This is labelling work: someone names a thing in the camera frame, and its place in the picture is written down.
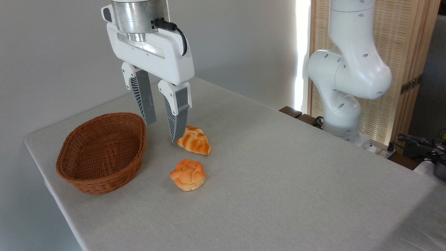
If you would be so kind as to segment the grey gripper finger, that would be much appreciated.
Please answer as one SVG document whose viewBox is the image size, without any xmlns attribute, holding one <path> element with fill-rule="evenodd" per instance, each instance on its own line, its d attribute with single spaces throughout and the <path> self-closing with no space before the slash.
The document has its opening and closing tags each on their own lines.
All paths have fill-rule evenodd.
<svg viewBox="0 0 446 251">
<path fill-rule="evenodd" d="M 130 90 L 137 102 L 141 116 L 147 126 L 156 122 L 154 101 L 152 96 L 149 74 L 147 71 L 123 62 L 122 73 L 125 85 Z"/>
<path fill-rule="evenodd" d="M 188 82 L 174 85 L 162 79 L 158 89 L 164 97 L 171 141 L 175 142 L 185 132 L 188 109 L 192 107 L 191 87 Z"/>
</svg>

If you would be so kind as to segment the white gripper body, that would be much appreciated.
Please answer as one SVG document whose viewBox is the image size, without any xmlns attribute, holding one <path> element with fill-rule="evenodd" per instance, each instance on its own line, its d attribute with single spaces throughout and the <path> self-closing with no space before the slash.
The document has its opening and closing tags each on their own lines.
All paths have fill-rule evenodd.
<svg viewBox="0 0 446 251">
<path fill-rule="evenodd" d="M 180 34 L 158 29 L 146 33 L 145 41 L 131 41 L 126 33 L 108 22 L 107 33 L 116 57 L 162 78 L 174 85 L 188 82 L 194 77 L 194 62 L 190 49 L 183 53 Z"/>
</svg>

